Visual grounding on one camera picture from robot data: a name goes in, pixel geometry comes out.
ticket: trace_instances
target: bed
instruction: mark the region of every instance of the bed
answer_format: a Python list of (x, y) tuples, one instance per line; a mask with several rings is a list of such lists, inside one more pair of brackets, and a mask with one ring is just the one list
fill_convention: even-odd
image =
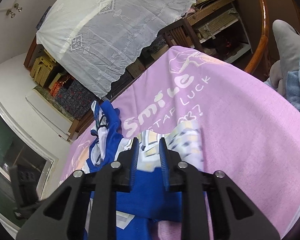
[[(300, 217), (300, 113), (251, 75), (174, 46), (112, 105), (120, 110), (125, 138), (147, 129), (168, 133), (197, 120), (204, 171), (225, 171), (281, 238)], [(95, 139), (90, 128), (72, 144), (61, 182), (88, 158)], [(179, 239), (180, 229), (160, 221), (159, 239)]]

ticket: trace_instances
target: metal screw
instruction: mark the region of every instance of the metal screw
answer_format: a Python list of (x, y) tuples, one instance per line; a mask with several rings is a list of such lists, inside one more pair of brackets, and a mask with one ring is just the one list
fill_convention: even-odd
[(21, 12), (21, 10), (23, 9), (22, 7), (19, 7), (19, 3), (15, 3), (14, 7), (17, 9), (18, 12)]
[(83, 175), (83, 172), (81, 170), (74, 171), (74, 173), (73, 173), (73, 176), (75, 178), (80, 178), (82, 175)]
[(186, 163), (186, 162), (179, 162), (178, 163), (178, 167), (182, 168), (182, 169), (185, 169), (186, 167), (188, 167), (188, 163)]
[(112, 168), (116, 169), (121, 166), (121, 163), (116, 161), (116, 162), (112, 162), (110, 165)]
[(217, 178), (223, 178), (225, 176), (225, 173), (223, 171), (216, 171)]
[(8, 11), (6, 12), (6, 15), (7, 15), (7, 16), (8, 16), (9, 14), (11, 15), (12, 18), (14, 18), (14, 17), (16, 16), (16, 14), (13, 13), (11, 10), (8, 10)]

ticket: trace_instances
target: wooden shelf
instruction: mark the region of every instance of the wooden shelf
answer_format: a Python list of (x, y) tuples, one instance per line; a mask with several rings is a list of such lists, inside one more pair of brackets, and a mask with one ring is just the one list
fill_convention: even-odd
[(233, 2), (235, 0), (217, 0), (214, 3), (202, 8), (200, 11), (192, 14), (191, 16), (187, 17), (188, 22), (190, 25), (196, 24), (198, 21), (202, 20), (204, 17), (207, 17), (211, 13), (215, 12), (216, 10), (220, 9), (221, 7)]
[[(232, 22), (228, 23), (227, 25), (223, 26), (222, 28), (218, 29), (215, 33), (213, 33), (213, 35), (217, 35), (219, 32), (223, 31), (224, 29), (228, 28), (229, 26), (231, 26), (232, 24), (236, 23), (237, 21), (239, 21), (239, 19), (233, 20)], [(210, 35), (208, 38), (206, 39), (201, 39), (200, 43), (204, 43), (207, 40), (209, 40), (212, 36)]]
[(241, 43), (243, 48), (240, 49), (235, 55), (227, 58), (225, 60), (226, 63), (232, 63), (235, 60), (237, 60), (239, 57), (241, 57), (243, 54), (245, 54), (246, 52), (248, 52), (251, 49), (251, 46), (249, 44), (245, 44), (245, 43)]

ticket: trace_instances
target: window frame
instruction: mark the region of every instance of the window frame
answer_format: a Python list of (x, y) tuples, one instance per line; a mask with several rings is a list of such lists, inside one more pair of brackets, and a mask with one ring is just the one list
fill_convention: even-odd
[(7, 228), (13, 233), (18, 233), (18, 230), (20, 229), (19, 226), (15, 225), (13, 222), (11, 222), (8, 218), (6, 218), (4, 215), (0, 213), (0, 223), (3, 225), (3, 227), (7, 230)]
[[(45, 148), (39, 145), (21, 126), (11, 117), (7, 110), (0, 103), (0, 117), (5, 121), (5, 123), (10, 127), (10, 129), (34, 152), (40, 155), (46, 160), (46, 164), (40, 176), (38, 185), (37, 185), (37, 194), (40, 200), (43, 199), (45, 189), (47, 187), (47, 181), (51, 173), (55, 170), (57, 165), (58, 158), (48, 152)], [(7, 174), (1, 167), (0, 173), (10, 181), (10, 176)]]

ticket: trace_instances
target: window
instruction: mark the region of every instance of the window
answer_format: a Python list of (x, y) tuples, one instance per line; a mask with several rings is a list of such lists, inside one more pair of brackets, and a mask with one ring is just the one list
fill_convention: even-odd
[(23, 165), (38, 173), (37, 193), (41, 197), (53, 160), (8, 115), (0, 104), (0, 214), (10, 226), (21, 227), (25, 220), (15, 218), (16, 207), (9, 167)]

